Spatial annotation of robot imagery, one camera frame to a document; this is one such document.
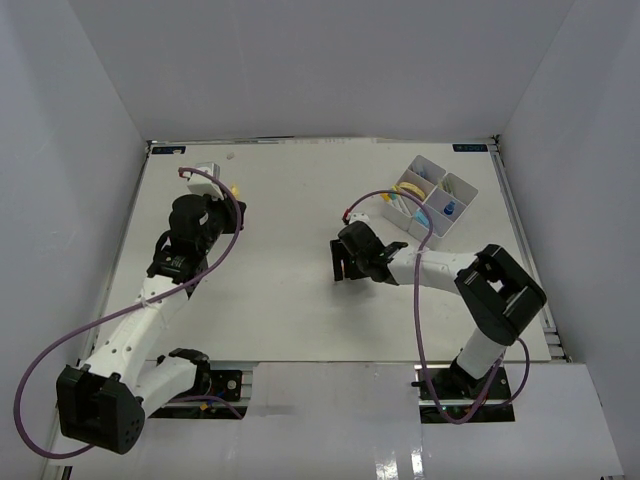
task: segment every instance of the white tabletop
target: white tabletop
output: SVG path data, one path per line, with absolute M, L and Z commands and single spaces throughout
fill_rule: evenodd
M 150 358 L 184 347 L 215 360 L 416 361 L 411 287 L 368 279 L 334 283 L 329 252 L 345 208 L 366 192 L 389 187 L 416 155 L 479 190 L 438 250 L 477 252 L 496 243 L 521 261 L 489 153 L 371 139 L 188 145 L 184 154 L 149 157 L 106 312 L 132 303 L 156 240 L 168 228 L 172 201 L 188 193 L 178 167 L 214 161 L 221 166 L 221 180 L 235 183 L 247 203 L 245 229 L 227 260 L 174 317 Z M 416 245 L 380 216 L 381 202 L 372 199 L 363 211 L 383 242 Z M 214 246 L 210 264 L 228 240 L 222 237 Z M 423 289 L 421 313 L 427 358 L 452 360 L 475 326 L 464 302 Z M 103 326 L 99 344 L 116 323 Z M 550 359 L 539 319 L 523 338 L 534 360 Z M 506 358 L 523 356 L 514 347 Z

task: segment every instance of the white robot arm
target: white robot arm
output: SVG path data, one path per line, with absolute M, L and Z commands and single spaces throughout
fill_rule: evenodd
M 218 167 L 199 166 L 217 178 Z M 221 234 L 242 225 L 246 205 L 236 218 L 231 199 L 199 175 L 188 178 L 191 192 L 176 199 L 170 229 L 156 243 L 135 302 L 144 306 L 126 315 L 113 334 L 78 367 L 67 366 L 56 382 L 62 434 L 116 453 L 136 443 L 145 419 L 181 393 L 206 394 L 209 359 L 201 352 L 176 349 L 141 374 L 151 349 L 171 318 L 191 297 L 197 284 L 157 297 L 189 282 L 207 268 L 207 254 Z
M 362 214 L 351 214 L 347 223 L 331 242 L 336 281 L 371 277 L 391 285 L 414 284 L 415 248 L 403 242 L 385 246 Z M 460 295 L 476 322 L 449 367 L 463 391 L 476 389 L 546 303 L 537 283 L 497 245 L 474 254 L 428 250 L 421 255 L 419 274 L 421 286 Z

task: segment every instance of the blue object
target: blue object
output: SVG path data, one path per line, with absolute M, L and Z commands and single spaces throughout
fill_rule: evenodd
M 453 209 L 456 208 L 456 202 L 454 202 L 453 200 L 451 200 L 449 203 L 447 203 L 447 206 L 444 207 L 444 214 L 445 215 L 451 215 L 453 214 Z
M 425 180 L 427 179 L 427 173 L 424 171 L 424 169 L 422 168 L 418 169 L 418 167 L 414 167 L 414 168 L 409 168 L 409 170 L 411 170 L 416 175 L 424 178 Z
M 224 390 L 223 390 L 223 391 L 221 391 L 220 393 L 218 393 L 218 394 L 216 395 L 216 397 L 218 397 L 218 398 L 222 398 L 222 396 L 223 396 L 223 395 L 224 395 Z M 211 407 L 214 403 L 216 403 L 214 400 L 209 400 L 209 401 L 207 402 L 207 405 L 209 405 L 209 406 Z
M 413 215 L 413 218 L 415 218 L 416 222 L 418 222 L 420 225 L 424 226 L 425 228 L 429 228 L 429 219 L 422 212 L 422 210 L 417 210 Z

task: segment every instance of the yellow object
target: yellow object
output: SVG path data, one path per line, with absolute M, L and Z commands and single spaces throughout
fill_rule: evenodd
M 438 188 L 447 192 L 449 195 L 453 195 L 451 181 L 448 178 L 441 178 L 440 180 L 438 180 Z
M 427 198 L 427 195 L 420 189 L 420 187 L 417 187 L 413 183 L 401 182 L 398 185 L 398 188 L 401 188 L 402 190 L 407 190 L 409 193 L 412 193 L 414 196 L 418 197 L 420 200 L 424 201 L 424 199 Z

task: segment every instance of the white enclosure wall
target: white enclosure wall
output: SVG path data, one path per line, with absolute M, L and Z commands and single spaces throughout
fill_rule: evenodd
M 144 143 L 65 0 L 0 2 L 0 64 L 0 476 L 29 480 L 42 459 L 13 426 L 14 389 L 38 351 L 95 317 Z M 27 387 L 41 445 L 78 346 Z
M 501 133 L 573 0 L 71 0 L 146 139 Z
M 640 4 L 578 0 L 504 134 L 561 338 L 640 478 Z

